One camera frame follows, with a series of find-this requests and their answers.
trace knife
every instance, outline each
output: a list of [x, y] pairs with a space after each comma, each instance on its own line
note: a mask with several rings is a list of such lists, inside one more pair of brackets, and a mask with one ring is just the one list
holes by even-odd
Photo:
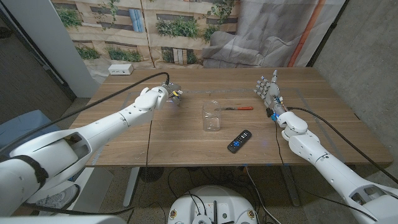
[[253, 110], [252, 106], [244, 106], [239, 108], [216, 108], [215, 110]]

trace gray curtain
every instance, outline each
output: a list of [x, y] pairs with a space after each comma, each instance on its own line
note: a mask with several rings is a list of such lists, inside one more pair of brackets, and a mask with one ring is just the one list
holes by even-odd
[[241, 0], [236, 35], [215, 32], [202, 51], [203, 66], [287, 66], [317, 2]]

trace clear plastic container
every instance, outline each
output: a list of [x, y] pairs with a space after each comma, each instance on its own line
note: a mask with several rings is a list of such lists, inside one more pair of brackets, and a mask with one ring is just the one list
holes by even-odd
[[217, 101], [206, 101], [202, 109], [203, 130], [218, 131], [221, 127], [221, 106]]

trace orange pipe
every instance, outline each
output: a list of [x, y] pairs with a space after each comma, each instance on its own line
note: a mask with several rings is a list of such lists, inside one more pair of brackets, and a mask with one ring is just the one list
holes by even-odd
[[315, 9], [312, 12], [312, 16], [303, 32], [301, 35], [300, 41], [297, 44], [296, 49], [293, 52], [292, 57], [290, 58], [289, 64], [287, 64], [288, 67], [293, 67], [294, 62], [296, 61], [297, 57], [299, 56], [299, 53], [301, 49], [303, 48], [303, 45], [305, 41], [307, 40], [308, 35], [310, 35], [310, 32], [312, 30], [313, 25], [318, 19], [319, 14], [321, 13], [321, 10], [323, 6], [325, 5], [326, 0], [319, 0], [317, 6], [315, 6]]

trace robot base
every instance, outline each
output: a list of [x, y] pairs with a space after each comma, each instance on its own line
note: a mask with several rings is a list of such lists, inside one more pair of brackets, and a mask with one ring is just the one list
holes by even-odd
[[237, 192], [226, 187], [206, 185], [197, 187], [179, 197], [171, 206], [168, 224], [257, 223], [253, 206]]

